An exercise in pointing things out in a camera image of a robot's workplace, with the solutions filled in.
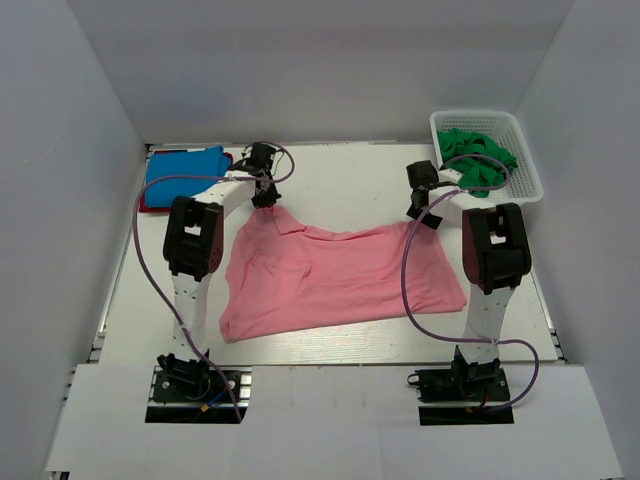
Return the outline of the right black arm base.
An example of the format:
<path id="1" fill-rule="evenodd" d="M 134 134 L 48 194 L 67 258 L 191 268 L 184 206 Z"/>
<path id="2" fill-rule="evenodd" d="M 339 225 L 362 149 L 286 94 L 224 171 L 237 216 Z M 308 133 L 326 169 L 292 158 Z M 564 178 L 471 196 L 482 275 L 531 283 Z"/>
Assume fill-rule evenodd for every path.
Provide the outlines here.
<path id="1" fill-rule="evenodd" d="M 450 369 L 423 369 L 407 376 L 417 391 L 419 424 L 431 426 L 511 425 L 511 407 L 497 407 L 511 400 L 506 374 L 481 381 L 462 391 Z"/>

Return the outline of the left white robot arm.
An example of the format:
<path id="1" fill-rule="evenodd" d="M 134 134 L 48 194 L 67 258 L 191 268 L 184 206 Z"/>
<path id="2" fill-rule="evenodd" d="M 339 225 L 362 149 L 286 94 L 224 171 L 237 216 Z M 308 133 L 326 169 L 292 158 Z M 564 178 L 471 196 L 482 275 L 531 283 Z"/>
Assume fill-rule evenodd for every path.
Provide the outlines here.
<path id="1" fill-rule="evenodd" d="M 172 201 L 163 244 L 173 297 L 167 305 L 174 316 L 173 340 L 195 360 L 208 365 L 208 353 L 198 345 L 206 337 L 208 290 L 224 254 L 224 223 L 239 206 L 269 208 L 280 194 L 272 169 L 285 148 L 271 142 L 248 146 L 240 160 L 215 180 L 200 180 L 192 193 Z"/>

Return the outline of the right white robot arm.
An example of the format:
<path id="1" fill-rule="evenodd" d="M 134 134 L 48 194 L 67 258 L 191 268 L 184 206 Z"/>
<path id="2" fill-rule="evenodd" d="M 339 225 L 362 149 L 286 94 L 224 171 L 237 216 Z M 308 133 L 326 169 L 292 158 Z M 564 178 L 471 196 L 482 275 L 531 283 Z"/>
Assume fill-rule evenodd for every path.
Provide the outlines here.
<path id="1" fill-rule="evenodd" d="M 520 206 L 493 203 L 472 195 L 473 187 L 443 180 L 429 161 L 406 167 L 411 188 L 408 215 L 414 219 L 401 263 L 401 295 L 412 313 L 407 292 L 409 251 L 419 225 L 438 228 L 444 220 L 462 233 L 462 265 L 470 283 L 465 329 L 460 338 L 429 336 L 456 345 L 460 363 L 451 374 L 453 390 L 472 399 L 484 391 L 488 377 L 483 368 L 498 368 L 498 346 L 507 305 L 524 276 L 531 270 L 531 255 Z"/>

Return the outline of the pink t shirt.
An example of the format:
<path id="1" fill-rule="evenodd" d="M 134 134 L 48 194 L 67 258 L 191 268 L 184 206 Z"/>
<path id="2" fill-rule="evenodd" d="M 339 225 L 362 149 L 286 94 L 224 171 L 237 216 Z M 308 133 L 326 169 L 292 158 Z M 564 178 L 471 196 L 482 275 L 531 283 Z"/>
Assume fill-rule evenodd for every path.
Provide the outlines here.
<path id="1" fill-rule="evenodd" d="M 255 211 L 238 231 L 219 320 L 228 343 L 405 313 L 401 263 L 412 222 L 358 232 L 304 225 L 282 207 Z M 458 312 L 467 303 L 435 231 L 418 226 L 407 263 L 409 306 Z"/>

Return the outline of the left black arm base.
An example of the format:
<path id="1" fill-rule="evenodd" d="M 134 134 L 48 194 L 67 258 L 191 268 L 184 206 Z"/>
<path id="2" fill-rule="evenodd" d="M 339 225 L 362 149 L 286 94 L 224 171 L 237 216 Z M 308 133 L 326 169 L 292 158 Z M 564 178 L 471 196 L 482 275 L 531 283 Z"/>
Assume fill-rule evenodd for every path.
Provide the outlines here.
<path id="1" fill-rule="evenodd" d="M 249 369 L 224 370 L 228 383 L 214 371 L 204 372 L 198 386 L 186 384 L 156 368 L 145 413 L 147 424 L 237 425 L 248 410 Z"/>

